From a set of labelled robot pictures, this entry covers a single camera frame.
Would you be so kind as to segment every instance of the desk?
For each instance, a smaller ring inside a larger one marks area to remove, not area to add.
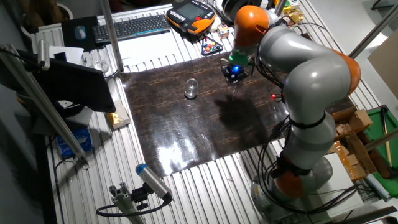
[[[305,15],[304,22],[315,22],[325,26],[308,0],[302,0],[301,3],[300,9]],[[162,14],[170,7],[171,5],[166,5],[139,9],[118,13],[113,17],[115,22],[119,22]],[[101,25],[104,24],[103,16],[99,16],[98,20]],[[324,30],[306,26],[303,31],[308,32],[319,44],[336,50],[340,49]],[[178,45],[174,52],[164,52],[164,57],[153,58],[137,65],[133,63],[126,65],[126,70],[139,72],[202,57],[200,43],[191,44],[173,30],[170,35]],[[232,49],[232,35],[229,39],[222,41],[216,34],[212,36],[224,45],[225,52]],[[32,36],[34,51],[40,39],[48,41],[50,45],[63,46],[61,25],[40,27],[39,33]],[[106,50],[111,59],[111,68],[108,73],[113,73],[116,71],[116,66],[111,46],[106,46]],[[121,99],[130,111],[120,79],[110,79],[108,84],[113,98]],[[359,109],[371,109],[380,105],[367,84],[362,81],[350,98]],[[137,164],[144,162],[134,121],[131,125],[112,132],[103,113],[94,113],[90,121],[90,130],[97,131],[91,132],[95,150],[87,155],[90,165],[88,170],[74,168],[71,162],[60,165],[56,173],[50,169],[58,223],[63,223],[62,219],[65,223],[128,223],[127,218],[99,217],[95,209],[112,204],[108,190],[110,185],[118,185],[125,181],[130,190],[142,185],[142,180],[134,171]],[[280,145],[283,143],[283,140],[270,143],[272,159],[275,156],[274,149],[280,150]],[[47,149],[50,167],[60,161],[54,147],[53,144]],[[174,202],[158,212],[144,215],[146,222],[189,224],[262,222],[262,217],[250,198],[250,184],[255,176],[258,155],[259,149],[253,148],[164,177],[165,184],[173,192]],[[59,197],[55,186],[55,175],[60,182]],[[160,205],[159,199],[153,195],[149,197],[148,203],[150,208]]]

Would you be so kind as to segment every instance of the colorful toy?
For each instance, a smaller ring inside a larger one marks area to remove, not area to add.
[[[201,54],[203,56],[209,56],[214,53],[221,52],[224,49],[221,44],[215,42],[209,37],[206,37],[205,39],[202,40],[201,46],[202,46]]]
[[[227,25],[219,26],[217,29],[217,34],[220,40],[228,38],[230,33],[230,28]]]

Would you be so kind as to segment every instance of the wood grain surface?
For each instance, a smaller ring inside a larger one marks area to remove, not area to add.
[[[259,73],[225,82],[220,59],[228,55],[121,75],[145,162],[160,177],[264,144],[287,116],[271,98],[280,90]],[[194,100],[184,97],[190,78],[198,81]],[[327,112],[352,105],[346,98]]]

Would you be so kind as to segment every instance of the keyboard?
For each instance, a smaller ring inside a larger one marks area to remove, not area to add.
[[[114,29],[118,40],[126,40],[170,32],[170,25],[165,15],[158,15],[117,22]],[[93,27],[93,32],[97,44],[111,42],[106,25]]]

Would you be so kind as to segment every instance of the blue container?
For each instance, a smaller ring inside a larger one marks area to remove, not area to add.
[[[93,145],[91,143],[91,135],[88,129],[86,128],[76,129],[72,131],[72,134],[74,135],[76,140],[80,143],[84,151],[89,151],[90,149],[93,148]],[[74,155],[73,151],[70,149],[68,144],[66,144],[65,140],[63,140],[63,138],[60,135],[57,136],[57,144],[63,156]]]

